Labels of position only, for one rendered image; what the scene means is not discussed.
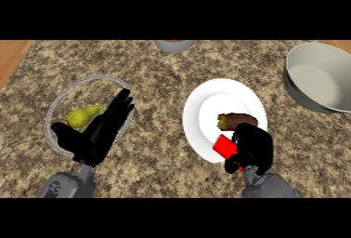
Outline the grey round container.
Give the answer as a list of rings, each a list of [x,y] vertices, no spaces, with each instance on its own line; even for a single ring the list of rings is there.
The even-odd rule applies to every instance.
[[[167,40],[157,40],[157,47],[164,50],[166,53],[182,53],[194,46],[194,40],[184,40],[179,42],[169,42]]]

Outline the grey bowl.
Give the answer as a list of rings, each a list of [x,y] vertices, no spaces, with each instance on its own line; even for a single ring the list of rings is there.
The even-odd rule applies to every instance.
[[[307,110],[351,113],[351,54],[325,43],[297,45],[285,59],[284,85]]]

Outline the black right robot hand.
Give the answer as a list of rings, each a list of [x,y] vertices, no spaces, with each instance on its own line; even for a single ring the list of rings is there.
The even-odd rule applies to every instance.
[[[238,125],[232,141],[238,145],[238,153],[225,161],[225,171],[234,174],[240,167],[254,165],[262,176],[274,164],[274,138],[257,126],[243,123]]]

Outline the red can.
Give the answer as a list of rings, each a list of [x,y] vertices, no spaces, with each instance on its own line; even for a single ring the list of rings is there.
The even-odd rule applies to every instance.
[[[238,170],[244,171],[238,144],[226,137],[226,135],[219,136],[213,150],[225,158],[225,171],[229,174],[234,174]]]

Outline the yellow-green pear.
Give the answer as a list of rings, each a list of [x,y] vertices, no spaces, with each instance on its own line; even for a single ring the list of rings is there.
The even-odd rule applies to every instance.
[[[102,105],[89,106],[86,108],[76,109],[67,117],[67,123],[71,127],[85,127],[94,116],[105,109]]]

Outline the white round plate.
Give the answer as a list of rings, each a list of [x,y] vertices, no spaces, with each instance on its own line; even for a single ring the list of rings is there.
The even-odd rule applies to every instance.
[[[213,164],[225,158],[213,150],[222,134],[232,138],[234,132],[219,128],[219,115],[247,113],[259,119],[259,128],[268,130],[268,117],[262,100],[251,88],[232,79],[213,79],[192,91],[185,105],[184,129],[194,151]]]

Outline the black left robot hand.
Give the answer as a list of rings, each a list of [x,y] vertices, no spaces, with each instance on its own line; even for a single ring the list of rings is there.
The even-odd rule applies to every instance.
[[[60,147],[74,153],[73,160],[97,167],[105,160],[117,134],[135,109],[130,90],[123,89],[108,105],[107,112],[98,115],[85,132],[64,123],[51,128],[58,136]]]

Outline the brown sweet potato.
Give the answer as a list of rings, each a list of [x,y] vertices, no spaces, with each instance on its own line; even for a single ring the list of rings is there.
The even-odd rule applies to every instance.
[[[259,120],[247,113],[223,113],[219,115],[219,128],[223,131],[235,131],[240,124],[257,126]]]

